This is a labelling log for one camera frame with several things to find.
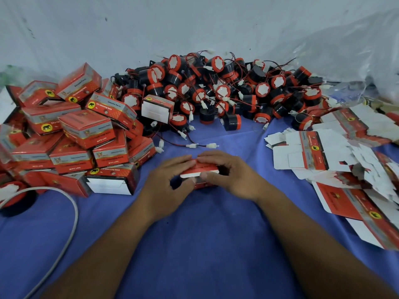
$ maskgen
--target person's right hand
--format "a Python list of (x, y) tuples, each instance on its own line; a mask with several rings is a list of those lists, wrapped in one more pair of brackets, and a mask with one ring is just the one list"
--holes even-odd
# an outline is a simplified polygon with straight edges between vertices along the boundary
[(201, 163), (225, 166), (229, 170), (228, 176), (202, 172), (200, 178), (225, 188), (237, 197), (258, 202), (272, 187), (238, 156), (232, 156), (220, 150), (210, 150), (198, 155), (197, 160)]

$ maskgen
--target forearm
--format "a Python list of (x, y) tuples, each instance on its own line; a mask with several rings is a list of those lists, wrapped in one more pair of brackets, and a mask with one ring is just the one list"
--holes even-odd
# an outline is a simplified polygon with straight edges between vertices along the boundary
[(113, 298), (137, 244), (151, 224), (140, 202), (133, 203), (41, 298)]
[(269, 186), (258, 199), (282, 243), (303, 291), (310, 298), (397, 298), (379, 277), (297, 208)]

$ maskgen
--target hand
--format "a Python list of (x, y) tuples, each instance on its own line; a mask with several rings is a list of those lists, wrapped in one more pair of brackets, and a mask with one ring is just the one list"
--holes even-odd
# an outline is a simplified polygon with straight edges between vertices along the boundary
[(197, 156), (201, 163), (214, 163), (225, 166), (229, 175), (202, 172), (200, 178), (214, 185), (221, 186), (231, 194), (255, 201), (264, 196), (271, 185), (252, 170), (240, 157), (232, 156), (220, 150), (210, 150)]
[(137, 197), (137, 204), (150, 221), (155, 222), (172, 214), (191, 193), (195, 185), (194, 178), (183, 181), (175, 190), (170, 186), (170, 180), (195, 164), (191, 155), (180, 156), (164, 161), (150, 172)]

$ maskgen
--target wall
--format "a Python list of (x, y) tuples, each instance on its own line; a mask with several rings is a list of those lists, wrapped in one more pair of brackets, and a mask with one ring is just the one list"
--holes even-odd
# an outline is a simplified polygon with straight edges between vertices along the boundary
[(277, 42), (399, 7), (397, 0), (0, 0), (0, 70), (103, 77), (213, 48), (254, 59)]

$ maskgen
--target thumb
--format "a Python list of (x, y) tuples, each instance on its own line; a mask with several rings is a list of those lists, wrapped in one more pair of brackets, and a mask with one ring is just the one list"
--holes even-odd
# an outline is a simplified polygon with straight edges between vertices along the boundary
[(182, 182), (182, 184), (174, 190), (177, 199), (181, 202), (194, 190), (194, 186), (196, 185), (196, 179), (190, 177)]
[(227, 188), (229, 185), (229, 177), (217, 174), (215, 172), (201, 172), (199, 176), (202, 180), (210, 182), (213, 185), (221, 186), (222, 188)]

